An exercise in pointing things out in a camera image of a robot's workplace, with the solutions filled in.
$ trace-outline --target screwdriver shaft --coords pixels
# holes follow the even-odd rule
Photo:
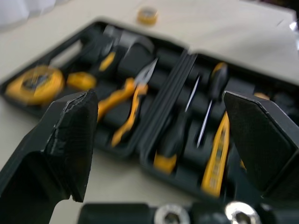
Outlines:
[[[193,87],[193,90],[192,90],[191,95],[190,95],[190,97],[189,97],[187,106],[186,106],[186,108],[185,108],[185,112],[188,110],[189,105],[190,105],[190,103],[191,103],[191,101],[192,101],[192,99],[193,99],[193,97],[194,97],[194,94],[195,94],[195,91],[196,91],[196,89],[197,89],[197,85],[198,85],[198,82],[199,82],[199,78],[200,78],[200,76],[197,78],[196,83],[195,83],[195,85],[194,85],[194,87]]]
[[[200,130],[199,137],[198,137],[198,140],[197,140],[197,148],[199,147],[202,136],[204,135],[204,131],[205,131],[205,128],[206,128],[206,122],[207,122],[207,118],[209,117],[209,114],[210,114],[212,103],[213,103],[213,101],[211,100],[210,104],[209,104],[209,107],[206,111],[206,116],[205,116],[204,122],[202,123],[202,126],[201,126],[201,130]]]

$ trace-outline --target yellow tape measure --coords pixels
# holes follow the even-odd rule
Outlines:
[[[50,103],[63,87],[61,71],[42,65],[12,81],[5,94],[25,105],[44,105]]]
[[[151,7],[143,7],[139,10],[137,21],[145,25],[154,25],[158,19],[158,11]]]

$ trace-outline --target metal screw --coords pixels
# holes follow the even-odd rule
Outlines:
[[[262,224],[258,213],[242,202],[231,202],[225,207],[225,215],[231,224]]]
[[[166,204],[156,210],[154,224],[190,224],[190,217],[182,206]]]

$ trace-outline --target black plastic case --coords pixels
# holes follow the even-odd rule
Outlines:
[[[135,32],[125,25],[116,25],[112,21],[97,21],[75,34],[67,41],[61,43],[49,53],[31,63],[17,74],[11,76],[0,86],[0,94],[10,104],[33,114],[42,117],[47,107],[25,106],[5,95],[7,85],[25,71],[41,64],[50,64],[51,59],[59,55],[62,51],[70,47],[73,43],[80,40],[82,35],[90,29],[103,31],[105,26],[112,25],[120,29]],[[196,148],[196,139],[204,119],[209,100],[206,97],[206,91],[209,86],[210,74],[217,63],[226,62],[228,64],[229,81],[225,90],[254,94],[262,92],[267,94],[270,99],[277,100],[277,104],[285,109],[285,112],[298,122],[298,93],[299,88],[271,76],[260,74],[235,64],[227,62],[224,59],[217,59],[204,54],[188,54],[187,47],[171,43],[166,40],[154,38],[150,35],[144,35],[155,45],[154,57],[158,57],[158,63],[154,74],[149,81],[149,91],[142,102],[140,118],[136,121],[132,133],[125,141],[116,147],[110,146],[110,140],[113,132],[117,130],[128,118],[132,100],[128,100],[106,114],[100,121],[95,134],[95,148],[108,152],[120,158],[128,158],[131,155],[138,154],[142,167],[153,173],[155,176],[166,180],[202,199],[218,200],[200,189],[201,179],[205,171],[205,166],[210,157],[213,146],[213,137],[217,131],[218,125],[225,112],[224,103],[221,97],[212,108],[203,139],[203,144]],[[126,49],[120,49],[117,63],[125,54]],[[75,60],[59,68],[65,77],[74,71],[88,71],[90,68],[80,66],[79,63],[72,65]],[[200,76],[200,83],[196,94],[190,106],[190,125],[184,152],[177,162],[177,167],[171,175],[166,175],[153,167],[153,158],[159,143],[163,138],[166,128],[172,123],[179,110],[187,104],[188,98],[196,81]],[[105,99],[114,90],[121,88],[129,76],[120,75],[116,70],[105,74],[98,82],[95,91],[98,100]],[[58,96],[77,92],[77,90],[66,87]],[[256,203],[261,201],[259,192],[249,183],[246,178],[246,171],[240,167],[241,159],[234,146],[233,138],[230,137],[230,151],[227,158],[225,176],[221,188],[220,200],[230,201],[239,200],[247,203]]]

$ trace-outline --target tool kit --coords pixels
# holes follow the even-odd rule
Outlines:
[[[41,118],[52,101],[88,89],[99,102],[97,150],[138,155],[144,169],[201,199],[262,200],[230,134],[224,91],[270,99],[299,124],[298,86],[111,21],[79,31],[0,93]]]

